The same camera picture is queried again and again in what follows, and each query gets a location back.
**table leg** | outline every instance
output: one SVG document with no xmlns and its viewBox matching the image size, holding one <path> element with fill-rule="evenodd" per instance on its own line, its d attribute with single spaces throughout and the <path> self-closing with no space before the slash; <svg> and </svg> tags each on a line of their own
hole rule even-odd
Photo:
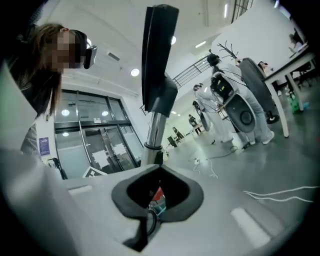
<svg viewBox="0 0 320 256">
<path fill-rule="evenodd" d="M 272 96 L 272 98 L 274 100 L 275 106 L 276 106 L 276 108 L 278 110 L 280 121 L 281 121 L 281 125 L 282 125 L 282 130 L 283 130 L 283 136 L 287 138 L 289 136 L 288 124 L 287 124 L 287 119 L 286 119 L 286 116 L 285 116 L 284 109 L 283 109 L 283 107 L 281 105 L 280 99 L 279 99 L 279 97 L 278 97 L 278 95 L 276 93 L 276 90 L 272 86 L 272 84 L 268 83 L 268 82 L 266 82 L 265 84 L 266 84 L 269 92 L 271 93 L 271 96 Z"/>
<path fill-rule="evenodd" d="M 304 111 L 304 105 L 302 104 L 302 101 L 301 101 L 301 94 L 300 94 L 300 90 L 298 88 L 298 86 L 296 85 L 296 82 L 294 81 L 292 75 L 289 73 L 289 74 L 286 74 L 286 76 L 288 77 L 288 80 L 289 80 L 289 83 L 291 84 L 292 88 L 293 88 L 293 91 L 294 91 L 294 94 L 295 94 L 295 97 L 299 103 L 299 108 L 301 111 Z"/>
</svg>

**white table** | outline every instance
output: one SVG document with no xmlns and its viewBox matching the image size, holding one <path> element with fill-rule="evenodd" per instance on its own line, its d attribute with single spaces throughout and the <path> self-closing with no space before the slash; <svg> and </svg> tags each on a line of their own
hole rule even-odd
<svg viewBox="0 0 320 256">
<path fill-rule="evenodd" d="M 287 119 L 285 116 L 284 109 L 283 109 L 281 102 L 279 100 L 279 97 L 278 97 L 274 87 L 272 86 L 272 83 L 277 81 L 280 78 L 283 78 L 284 76 L 287 76 L 288 80 L 294 90 L 295 97 L 299 103 L 299 108 L 301 111 L 303 111 L 304 106 L 303 106 L 303 103 L 301 100 L 300 90 L 299 90 L 298 86 L 296 85 L 290 72 L 293 72 L 294 70 L 298 69 L 302 65 L 312 61 L 312 59 L 314 57 L 315 57 L 314 53 L 311 52 L 309 47 L 307 47 L 303 51 L 301 51 L 300 53 L 293 55 L 284 65 L 282 65 L 280 68 L 275 70 L 271 75 L 267 76 L 266 79 L 264 80 L 266 86 L 268 87 L 268 89 L 271 93 L 271 96 L 274 100 L 276 108 L 279 112 L 279 117 L 280 117 L 284 137 L 289 136 Z"/>
</svg>

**person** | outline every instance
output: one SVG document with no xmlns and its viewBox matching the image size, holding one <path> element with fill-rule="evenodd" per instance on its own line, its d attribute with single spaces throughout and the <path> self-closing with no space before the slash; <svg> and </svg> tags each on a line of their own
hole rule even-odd
<svg viewBox="0 0 320 256">
<path fill-rule="evenodd" d="M 204 111 L 207 114 L 210 122 L 214 125 L 216 131 L 216 139 L 222 143 L 233 140 L 231 132 L 226 127 L 225 123 L 217 113 L 219 104 L 217 98 L 213 96 L 210 90 L 203 89 L 202 86 L 196 84 L 193 87 L 195 97 L 204 106 Z"/>
<path fill-rule="evenodd" d="M 262 69 L 262 71 L 265 73 L 265 75 L 267 77 L 270 76 L 274 72 L 274 69 L 272 67 L 268 66 L 268 64 L 263 61 L 260 61 L 258 66 L 260 69 Z M 273 86 L 274 90 L 277 92 L 278 96 L 281 96 L 282 93 L 279 90 L 279 85 L 278 85 L 277 81 L 274 81 L 272 83 L 272 86 Z"/>
<path fill-rule="evenodd" d="M 193 117 L 191 114 L 189 114 L 189 124 L 192 127 L 196 127 L 198 125 L 197 122 L 196 122 L 196 118 Z M 195 132 L 196 132 L 197 135 L 199 135 L 201 133 L 200 127 L 195 128 Z"/>
<path fill-rule="evenodd" d="M 274 138 L 275 133 L 268 128 L 263 108 L 243 81 L 241 69 L 235 65 L 222 62 L 219 56 L 213 53 L 208 55 L 207 61 L 210 66 L 213 67 L 212 75 L 216 72 L 224 73 L 233 90 L 242 96 L 250 105 L 256 117 L 256 126 L 261 133 L 262 143 L 264 145 L 268 144 Z M 256 143 L 252 136 L 249 140 L 251 145 Z"/>
<path fill-rule="evenodd" d="M 184 138 L 184 136 L 181 134 L 180 131 L 178 131 L 178 129 L 176 127 L 172 127 L 174 133 L 176 134 L 176 136 L 178 137 L 179 140 L 182 140 Z"/>
<path fill-rule="evenodd" d="M 294 44 L 294 47 L 292 48 L 292 47 L 289 47 L 289 49 L 290 49 L 290 51 L 292 52 L 292 53 L 297 53 L 298 52 L 298 50 L 300 50 L 300 48 L 303 46 L 303 44 L 301 43 L 301 42 L 299 42 L 296 38 L 295 38 L 295 36 L 293 35 L 293 34 L 290 34 L 289 35 L 289 38 L 290 38 L 290 41 L 291 41 L 291 43 L 292 44 Z"/>
<path fill-rule="evenodd" d="M 19 37 L 6 62 L 17 86 L 37 113 L 51 116 L 59 102 L 65 68 L 79 68 L 85 59 L 87 36 L 61 24 L 46 23 L 35 27 L 26 38 Z M 21 151 L 40 156 L 36 125 L 28 130 Z"/>
</svg>

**red object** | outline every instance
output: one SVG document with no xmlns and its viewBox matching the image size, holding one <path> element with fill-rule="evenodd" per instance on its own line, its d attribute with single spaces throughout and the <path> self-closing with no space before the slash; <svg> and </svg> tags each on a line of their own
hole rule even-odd
<svg viewBox="0 0 320 256">
<path fill-rule="evenodd" d="M 162 191 L 161 187 L 157 190 L 152 200 L 158 201 L 161 199 L 161 197 L 164 195 L 164 192 Z"/>
</svg>

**sign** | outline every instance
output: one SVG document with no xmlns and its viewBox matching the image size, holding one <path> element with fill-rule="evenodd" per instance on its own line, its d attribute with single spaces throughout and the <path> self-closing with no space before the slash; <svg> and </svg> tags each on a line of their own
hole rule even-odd
<svg viewBox="0 0 320 256">
<path fill-rule="evenodd" d="M 89 166 L 89 168 L 82 175 L 82 178 L 92 178 L 92 177 L 102 176 L 102 175 L 108 175 L 108 174 Z"/>
<path fill-rule="evenodd" d="M 41 156 L 50 155 L 49 138 L 39 138 L 39 150 Z"/>
</svg>

